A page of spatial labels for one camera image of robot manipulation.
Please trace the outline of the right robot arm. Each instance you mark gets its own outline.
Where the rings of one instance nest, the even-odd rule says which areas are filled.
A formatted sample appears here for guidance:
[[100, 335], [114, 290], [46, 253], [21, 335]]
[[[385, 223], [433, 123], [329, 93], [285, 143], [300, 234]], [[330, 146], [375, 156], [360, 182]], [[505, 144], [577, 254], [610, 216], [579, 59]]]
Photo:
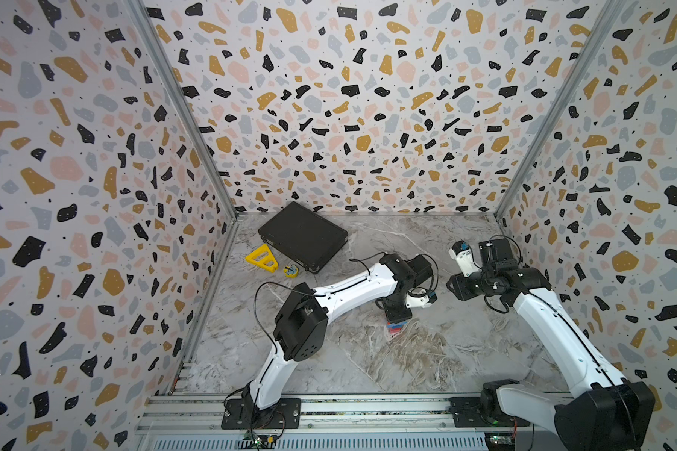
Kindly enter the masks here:
[[490, 423], [523, 419], [554, 433], [568, 450], [638, 450], [656, 400], [645, 383], [631, 383], [580, 332], [559, 295], [537, 269], [513, 253], [513, 240], [495, 235], [480, 244], [476, 263], [469, 244], [455, 242], [449, 255], [459, 274], [447, 288], [457, 299], [498, 297], [532, 329], [560, 370], [569, 393], [540, 392], [506, 379], [489, 381], [479, 411]]

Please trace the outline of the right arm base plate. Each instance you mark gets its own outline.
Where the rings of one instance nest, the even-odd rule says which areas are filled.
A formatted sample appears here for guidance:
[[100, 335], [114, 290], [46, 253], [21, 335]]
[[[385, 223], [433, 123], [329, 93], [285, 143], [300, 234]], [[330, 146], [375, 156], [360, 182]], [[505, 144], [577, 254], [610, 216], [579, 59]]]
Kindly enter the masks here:
[[480, 396], [460, 396], [449, 398], [449, 413], [455, 428], [513, 428], [529, 427], [530, 423], [522, 418], [506, 415], [502, 411], [493, 411], [487, 407]]

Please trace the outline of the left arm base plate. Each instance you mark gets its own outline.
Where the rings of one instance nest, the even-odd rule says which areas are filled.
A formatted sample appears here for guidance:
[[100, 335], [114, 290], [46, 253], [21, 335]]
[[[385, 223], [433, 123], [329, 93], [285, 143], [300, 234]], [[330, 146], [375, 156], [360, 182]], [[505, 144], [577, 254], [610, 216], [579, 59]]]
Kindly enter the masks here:
[[301, 415], [300, 398], [281, 398], [276, 405], [263, 410], [251, 400], [228, 400], [221, 423], [222, 430], [296, 430]]

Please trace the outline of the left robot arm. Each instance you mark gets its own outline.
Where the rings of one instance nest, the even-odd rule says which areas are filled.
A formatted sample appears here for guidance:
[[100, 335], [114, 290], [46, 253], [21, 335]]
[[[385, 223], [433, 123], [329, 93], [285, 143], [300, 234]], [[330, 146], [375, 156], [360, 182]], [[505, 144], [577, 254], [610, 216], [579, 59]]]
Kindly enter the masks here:
[[272, 348], [242, 399], [256, 413], [274, 409], [298, 364], [323, 346], [328, 326], [364, 304], [374, 303], [385, 314], [391, 331], [401, 329], [413, 311], [436, 301], [436, 263], [427, 255], [403, 259], [384, 254], [360, 274], [338, 283], [310, 288], [302, 283], [290, 289], [267, 336]]

